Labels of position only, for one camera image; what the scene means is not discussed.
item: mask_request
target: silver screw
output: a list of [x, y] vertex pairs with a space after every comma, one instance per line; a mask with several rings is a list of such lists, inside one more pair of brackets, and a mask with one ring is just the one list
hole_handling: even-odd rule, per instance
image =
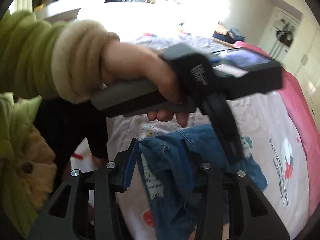
[[116, 166], [116, 164], [114, 162], [107, 163], [107, 168], [108, 169], [113, 169], [115, 166]]
[[73, 176], [73, 177], [76, 177], [76, 176], [78, 176], [80, 174], [80, 171], [79, 170], [73, 170], [73, 171], [71, 171], [71, 176]]
[[245, 176], [245, 172], [241, 171], [241, 170], [238, 171], [237, 174], [238, 174], [239, 177], [244, 177]]
[[210, 169], [211, 165], [209, 163], [202, 163], [201, 167], [205, 170]]

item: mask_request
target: device screen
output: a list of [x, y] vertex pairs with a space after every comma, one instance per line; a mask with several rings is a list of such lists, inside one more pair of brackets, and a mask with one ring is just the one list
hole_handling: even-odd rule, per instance
[[225, 50], [219, 53], [219, 57], [234, 62], [238, 67], [247, 67], [271, 62], [271, 59], [247, 49]]

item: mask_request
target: denim fabric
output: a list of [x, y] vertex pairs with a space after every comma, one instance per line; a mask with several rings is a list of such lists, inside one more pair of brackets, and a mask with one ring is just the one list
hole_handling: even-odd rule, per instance
[[[267, 181], [251, 155], [231, 166], [211, 125], [171, 132], [140, 141], [138, 167], [146, 187], [158, 240], [188, 240], [200, 215], [201, 194], [193, 194], [193, 174], [185, 150], [203, 155], [212, 166], [224, 172], [246, 171], [264, 190]], [[224, 223], [228, 222], [228, 200], [225, 196]]]

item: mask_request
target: finger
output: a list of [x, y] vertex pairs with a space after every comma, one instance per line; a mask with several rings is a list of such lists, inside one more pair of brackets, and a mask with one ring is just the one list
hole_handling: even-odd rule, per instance
[[158, 112], [156, 112], [156, 111], [149, 112], [148, 115], [147, 115], [149, 121], [153, 122], [155, 119], [157, 119], [157, 114], [158, 114]]
[[161, 58], [154, 56], [148, 63], [142, 65], [142, 73], [151, 80], [159, 92], [171, 102], [182, 100], [179, 82], [171, 67]]
[[178, 124], [185, 128], [188, 125], [189, 113], [176, 113], [176, 119]]
[[172, 120], [173, 113], [168, 110], [160, 110], [157, 114], [157, 119], [161, 122], [168, 122]]

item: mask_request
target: fuzzy cuff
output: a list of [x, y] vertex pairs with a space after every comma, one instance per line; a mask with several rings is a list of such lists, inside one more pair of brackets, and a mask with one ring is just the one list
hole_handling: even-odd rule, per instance
[[92, 20], [71, 23], [62, 31], [51, 59], [53, 82], [61, 98], [82, 103], [103, 88], [100, 59], [110, 39], [119, 37]]

